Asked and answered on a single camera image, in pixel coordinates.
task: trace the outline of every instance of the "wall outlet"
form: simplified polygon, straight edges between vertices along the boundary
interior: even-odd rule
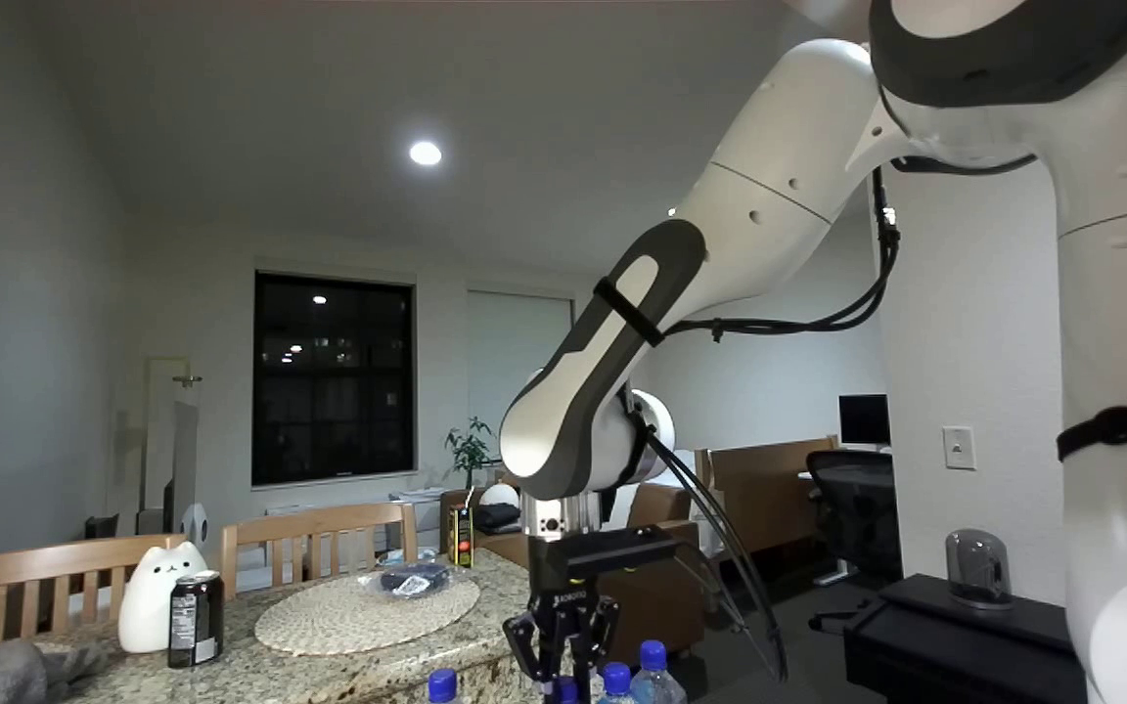
[[[948,471],[979,471],[979,447],[970,426],[941,426],[941,460]]]

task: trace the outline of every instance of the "wooden chair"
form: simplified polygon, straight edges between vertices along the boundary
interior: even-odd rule
[[[238,567],[243,567],[238,557],[246,546],[258,546],[266,557],[269,588],[309,583],[322,575],[371,567],[375,529],[397,529],[401,557],[406,558],[418,557],[409,503],[397,503],[397,502],[331,503],[331,507],[314,507],[314,512],[225,524],[220,536],[222,599],[238,596]]]
[[[118,536],[0,550],[0,640],[62,634],[70,622],[114,622],[138,558],[155,545],[179,541]]]

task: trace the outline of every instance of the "dining table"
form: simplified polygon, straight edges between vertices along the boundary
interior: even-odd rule
[[[269,591],[243,591],[222,608],[222,653],[206,666],[169,669],[165,653],[122,653],[114,634],[75,634],[75,644],[105,648],[101,666],[70,685],[62,701],[134,701],[134,704],[323,704],[323,701],[366,701],[366,704],[423,704],[435,669],[457,674],[462,704],[528,704],[539,701],[537,685],[515,669],[502,622],[521,615],[528,601],[524,567],[472,550],[469,567],[451,570],[453,591],[469,583],[476,599],[453,622],[357,653],[293,653],[266,644],[252,625],[281,615],[281,601],[323,588],[288,583]],[[425,608],[435,596],[401,599],[401,615]]]

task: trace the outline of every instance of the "ceiling light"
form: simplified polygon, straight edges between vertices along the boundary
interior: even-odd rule
[[[442,166],[442,145],[436,141],[409,141],[406,158],[418,167],[436,167]]]

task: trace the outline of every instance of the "desk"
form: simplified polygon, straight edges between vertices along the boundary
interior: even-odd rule
[[[305,588],[249,591],[222,609],[222,656],[199,669],[169,669],[165,653],[125,656],[91,675],[87,687],[67,701],[161,701],[161,704],[314,704],[314,701],[375,701],[418,704],[425,701],[425,675],[435,669],[457,669],[462,696],[469,701],[532,701],[528,675],[521,675],[502,622],[528,601],[528,578],[515,562],[476,550],[472,567],[457,578],[481,588],[476,608],[453,625],[345,656],[288,656],[252,640],[252,617]]]

